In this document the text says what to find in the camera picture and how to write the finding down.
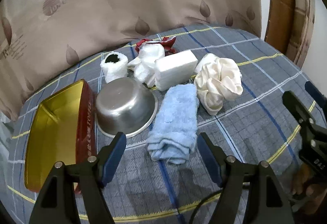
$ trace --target crumpled cloth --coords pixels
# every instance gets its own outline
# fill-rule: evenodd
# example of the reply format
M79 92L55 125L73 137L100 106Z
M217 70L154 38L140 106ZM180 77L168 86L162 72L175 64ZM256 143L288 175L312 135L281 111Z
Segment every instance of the crumpled cloth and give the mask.
M175 54L176 50L173 48L173 44L176 41L176 36L173 37L164 37L162 40L152 40L144 38L136 43L135 50L137 53L140 52L140 47L146 42L146 44L160 44L165 49L165 56Z
M197 142L197 90L193 84L171 87L147 139L151 159L183 164Z
M242 94L242 75L234 60L219 58L212 53L207 55L202 58L205 62L199 63L202 69L195 77L194 85L201 104L214 116L223 107L224 98L234 100Z
M134 77L148 87L154 86L155 61L165 56L165 49L161 44L147 44L140 46L139 55L128 63L128 68L134 71Z

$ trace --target white foam block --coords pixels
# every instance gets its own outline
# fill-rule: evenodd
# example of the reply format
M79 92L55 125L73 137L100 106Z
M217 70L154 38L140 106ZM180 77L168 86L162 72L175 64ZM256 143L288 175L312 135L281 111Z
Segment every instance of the white foam block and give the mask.
M160 58L156 60L155 85L164 91L184 83L190 79L196 66L197 58L191 50Z

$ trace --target bed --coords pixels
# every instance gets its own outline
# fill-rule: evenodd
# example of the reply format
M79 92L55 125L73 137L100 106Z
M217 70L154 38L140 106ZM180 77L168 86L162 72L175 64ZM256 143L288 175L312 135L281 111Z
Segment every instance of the bed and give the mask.
M267 160L285 191L289 191L293 173L301 161L297 122L282 104L284 91L292 90L312 113L318 125L326 127L321 109L305 91L308 77L288 58L260 38L243 30L219 24L192 25L152 35L160 39L176 35L177 51L192 50L200 60L210 52L235 60L242 73L243 94L235 101L225 101L216 116L210 116L200 105L197 133L206 132L215 145L227 155L242 162L258 164ZM131 61L137 56L135 43L118 52ZM7 197L2 202L17 223L28 223L37 193L24 185L24 159L29 130L38 104L55 91L85 79L98 93L105 84L100 62L106 52L90 56L35 92L21 109L15 124L9 152ZM161 103L165 92L154 90ZM127 147L114 179L103 190L108 208L116 223L187 223L197 203L218 190L196 149L183 165L154 162L147 152L149 128L127 139ZM95 128L99 151L111 138ZM218 197L203 205L194 223L208 223ZM246 208L244 191L235 223L242 223ZM77 195L81 223L88 223L83 200Z

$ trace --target red cloth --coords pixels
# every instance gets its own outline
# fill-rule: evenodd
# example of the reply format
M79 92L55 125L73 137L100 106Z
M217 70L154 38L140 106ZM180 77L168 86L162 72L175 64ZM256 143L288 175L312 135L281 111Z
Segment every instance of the red cloth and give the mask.
M165 56L171 55L171 54L175 54L177 53L177 51L173 48L173 44L176 41L176 37L164 37L161 41L155 41L155 40L151 40L151 39L147 39L144 38L141 41L139 41L138 43L136 43L136 47L135 50L137 53L140 52L140 47L144 42L147 42L147 44L161 44L163 46L163 48L165 49Z

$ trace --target stainless steel bowl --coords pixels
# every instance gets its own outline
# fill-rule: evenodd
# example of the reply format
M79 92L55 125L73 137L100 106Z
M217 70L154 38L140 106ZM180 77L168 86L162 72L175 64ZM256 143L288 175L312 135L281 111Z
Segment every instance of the stainless steel bowl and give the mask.
M158 99L140 82L123 77L101 89L95 108L96 122L103 134L114 137L123 132L128 138L150 125L158 111Z

